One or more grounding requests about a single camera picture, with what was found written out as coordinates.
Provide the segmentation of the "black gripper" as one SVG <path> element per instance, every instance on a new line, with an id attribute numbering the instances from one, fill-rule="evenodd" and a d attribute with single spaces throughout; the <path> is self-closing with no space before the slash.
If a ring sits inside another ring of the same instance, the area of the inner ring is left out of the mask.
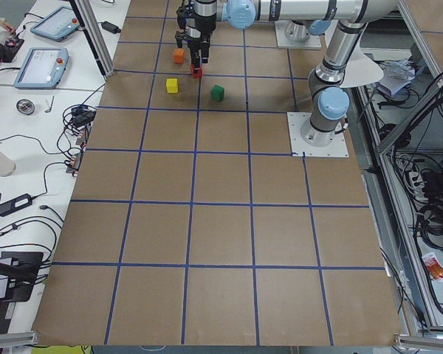
<path id="1" fill-rule="evenodd" d="M 194 0 L 188 2 L 186 33 L 189 36 L 191 65 L 195 70 L 208 63 L 210 37 L 216 28 L 217 0 Z"/>

